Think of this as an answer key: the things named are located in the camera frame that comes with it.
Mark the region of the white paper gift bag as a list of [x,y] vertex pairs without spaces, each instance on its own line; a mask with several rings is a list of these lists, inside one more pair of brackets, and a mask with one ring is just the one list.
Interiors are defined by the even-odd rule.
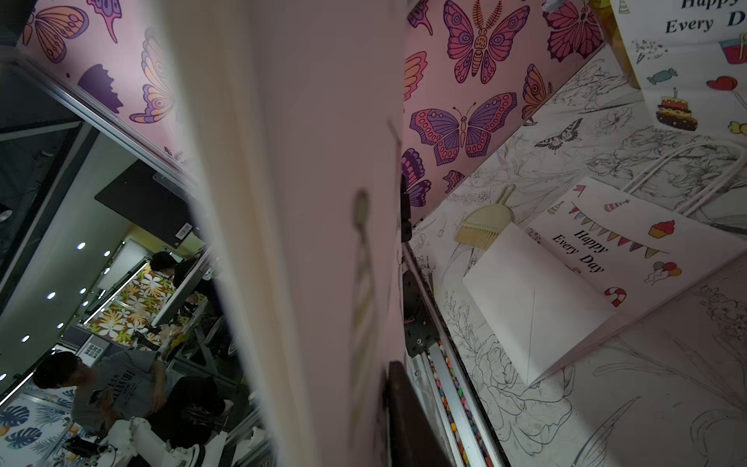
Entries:
[[582,179],[529,226],[508,225],[463,283],[525,384],[534,384],[733,262],[743,239],[693,213],[746,163],[675,209],[636,195],[666,159],[622,189]]

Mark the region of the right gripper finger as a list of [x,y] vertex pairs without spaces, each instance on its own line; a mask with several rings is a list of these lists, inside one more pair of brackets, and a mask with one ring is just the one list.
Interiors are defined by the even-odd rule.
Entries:
[[401,361],[388,364],[385,394],[389,417],[389,465],[451,466]]

